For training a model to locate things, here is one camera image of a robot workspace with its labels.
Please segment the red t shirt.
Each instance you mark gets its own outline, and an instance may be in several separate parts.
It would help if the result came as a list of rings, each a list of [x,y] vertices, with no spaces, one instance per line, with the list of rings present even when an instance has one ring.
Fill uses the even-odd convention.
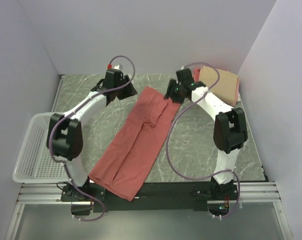
[[[179,103],[145,87],[89,179],[132,201],[150,173],[179,108]]]

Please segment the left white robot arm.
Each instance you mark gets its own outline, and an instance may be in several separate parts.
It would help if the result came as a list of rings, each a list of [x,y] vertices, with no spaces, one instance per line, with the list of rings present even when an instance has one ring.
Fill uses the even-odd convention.
[[[75,107],[64,113],[54,113],[49,122],[47,148],[54,162],[61,164],[73,188],[73,195],[85,201],[91,194],[85,185],[88,176],[83,168],[81,152],[83,149],[83,127],[97,112],[114,99],[134,96],[132,79],[121,70],[110,68],[89,94]]]

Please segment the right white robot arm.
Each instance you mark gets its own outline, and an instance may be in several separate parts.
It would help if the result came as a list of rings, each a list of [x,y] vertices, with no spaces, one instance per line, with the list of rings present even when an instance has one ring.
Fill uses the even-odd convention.
[[[176,72],[177,79],[171,79],[164,96],[174,103],[183,103],[187,98],[192,104],[183,110],[172,123],[165,144],[166,156],[170,134],[177,120],[192,106],[200,106],[214,120],[213,141],[218,149],[217,161],[214,173],[200,177],[197,180],[210,178],[213,185],[210,193],[213,198],[220,200],[228,193],[228,187],[232,185],[234,169],[240,149],[248,139],[247,125],[244,110],[234,108],[220,100],[211,92],[211,89],[219,82],[220,73],[217,73],[216,81],[209,87],[202,82],[195,82],[189,68],[183,68]]]

